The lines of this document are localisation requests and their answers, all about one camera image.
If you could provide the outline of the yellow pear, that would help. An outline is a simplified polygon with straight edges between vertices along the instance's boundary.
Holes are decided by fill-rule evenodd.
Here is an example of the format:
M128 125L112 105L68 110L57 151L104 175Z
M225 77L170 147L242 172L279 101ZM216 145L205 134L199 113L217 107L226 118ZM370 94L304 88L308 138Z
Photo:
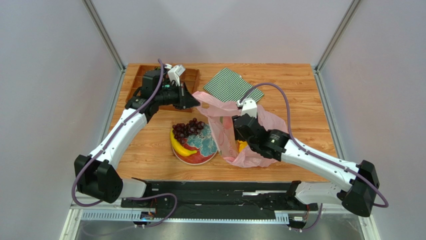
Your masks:
M238 147L238 153L241 153L245 147L248 146L248 143L246 141L237 140L237 147Z

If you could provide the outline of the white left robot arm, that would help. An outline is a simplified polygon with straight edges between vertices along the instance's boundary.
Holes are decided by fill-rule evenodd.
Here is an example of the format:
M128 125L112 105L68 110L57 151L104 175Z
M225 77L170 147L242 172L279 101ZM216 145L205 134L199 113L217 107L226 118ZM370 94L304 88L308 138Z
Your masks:
M143 197L148 184L139 179L122 179L117 168L130 143L161 106L188 110L200 105L181 78L185 70L181 64L167 64L146 71L140 79L140 87L127 100L107 137L90 154L75 159L71 195L77 205L83 207L84 203L77 200L76 192L97 199L98 204Z

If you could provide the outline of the pink plastic bag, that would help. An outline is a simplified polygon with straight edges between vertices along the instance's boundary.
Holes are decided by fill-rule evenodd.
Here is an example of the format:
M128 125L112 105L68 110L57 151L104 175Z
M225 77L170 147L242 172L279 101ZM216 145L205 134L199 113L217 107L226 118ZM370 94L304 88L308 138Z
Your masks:
M275 159L262 157L252 151L249 146L239 151L235 139L232 117L241 114L235 101L222 102L212 95L196 91L192 96L201 104L207 104L204 108L198 106L197 110L208 119L211 135L218 148L220 156L229 164L240 168L268 167L276 162Z

